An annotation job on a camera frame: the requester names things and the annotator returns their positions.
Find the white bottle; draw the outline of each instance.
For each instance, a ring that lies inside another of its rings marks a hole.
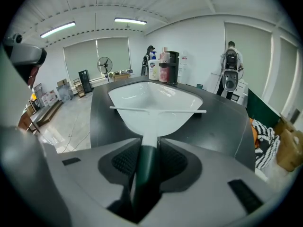
[[[149,78],[150,80],[159,80],[160,61],[156,58],[156,52],[153,51],[152,53],[154,53],[154,55],[152,56],[151,60],[148,61]]]
[[[181,55],[181,60],[178,68],[178,83],[187,84],[189,78],[189,66],[187,63],[187,52],[184,51]]]

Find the sink basin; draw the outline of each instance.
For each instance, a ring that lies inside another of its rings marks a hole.
[[[191,93],[153,82],[138,82],[115,88],[109,93],[116,107],[159,110],[197,110],[203,100]],[[118,110],[127,127],[144,135],[149,128],[147,112]],[[178,130],[193,113],[161,113],[157,116],[157,136]]]

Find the dark gray countertop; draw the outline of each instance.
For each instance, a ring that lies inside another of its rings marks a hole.
[[[129,138],[142,137],[125,125],[108,92],[124,85],[150,81],[146,77],[120,80],[95,87],[90,112],[91,147],[100,147]],[[191,145],[215,150],[255,170],[255,147],[246,109],[235,102],[196,87],[178,84],[178,89],[198,95],[203,99],[200,110],[207,113],[194,114],[180,129],[163,136]]]

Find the cardboard box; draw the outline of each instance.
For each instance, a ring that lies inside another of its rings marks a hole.
[[[28,106],[28,107],[26,108],[26,112],[27,112],[27,114],[28,114],[29,117],[32,116],[33,113],[34,113],[33,107],[32,107],[31,105]]]
[[[63,80],[57,82],[58,87],[62,86],[62,85],[66,85],[66,84],[67,84],[67,79],[63,79]]]
[[[303,163],[303,135],[302,132],[289,132],[285,129],[280,137],[280,146],[276,154],[276,161],[279,166],[292,172]]]
[[[280,115],[281,119],[274,127],[275,135],[281,135],[282,132],[286,129],[289,132],[295,131],[295,127],[293,124],[287,120],[284,116]]]

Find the black and white fabric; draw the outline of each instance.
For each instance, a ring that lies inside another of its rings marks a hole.
[[[275,157],[280,145],[280,139],[278,135],[275,136],[272,128],[267,128],[257,120],[253,120],[251,125],[257,131],[257,138],[260,141],[260,145],[255,148],[256,168],[262,169]]]

